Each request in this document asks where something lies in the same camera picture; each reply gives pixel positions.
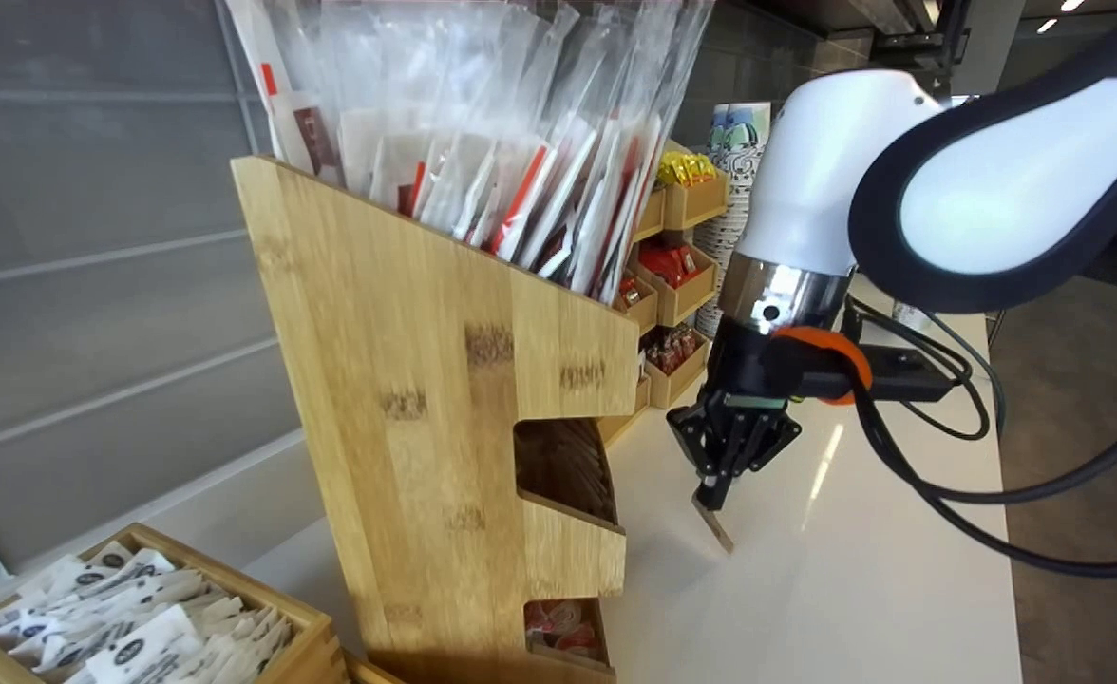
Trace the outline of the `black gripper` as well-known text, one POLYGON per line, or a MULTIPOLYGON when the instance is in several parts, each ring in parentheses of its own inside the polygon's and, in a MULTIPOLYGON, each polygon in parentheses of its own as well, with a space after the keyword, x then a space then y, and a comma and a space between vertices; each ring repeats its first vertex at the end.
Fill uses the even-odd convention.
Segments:
POLYGON ((671 405, 666 420, 699 471, 695 499, 707 510, 722 510, 741 475, 759 471, 803 432, 787 415, 776 347, 736 320, 717 322, 695 403, 671 405))

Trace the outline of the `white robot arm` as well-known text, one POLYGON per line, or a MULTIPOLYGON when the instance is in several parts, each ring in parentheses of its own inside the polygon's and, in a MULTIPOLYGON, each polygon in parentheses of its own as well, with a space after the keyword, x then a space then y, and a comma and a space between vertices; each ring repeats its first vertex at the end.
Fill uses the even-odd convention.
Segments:
POLYGON ((794 399, 870 405, 880 380, 832 333, 852 280, 922 313, 998 313, 1117 235, 1117 30, 969 101, 902 70, 787 96, 717 291, 707 382, 670 417, 713 510, 778 457, 794 399))

